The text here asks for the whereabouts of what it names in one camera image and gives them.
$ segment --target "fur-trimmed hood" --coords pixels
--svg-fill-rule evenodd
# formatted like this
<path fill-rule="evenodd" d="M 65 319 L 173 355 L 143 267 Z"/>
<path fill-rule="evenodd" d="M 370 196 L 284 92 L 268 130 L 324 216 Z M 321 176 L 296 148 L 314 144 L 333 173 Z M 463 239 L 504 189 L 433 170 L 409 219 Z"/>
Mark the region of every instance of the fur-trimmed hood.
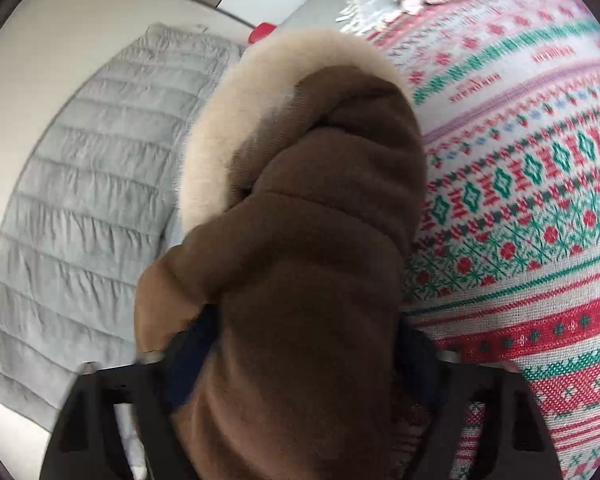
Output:
<path fill-rule="evenodd" d="M 228 173 L 235 154 L 293 100 L 296 85 L 331 66 L 353 66 L 398 86 L 392 63 L 366 41 L 335 31 L 278 32 L 250 47 L 229 69 L 193 125 L 180 180 L 187 232 L 230 206 Z"/>

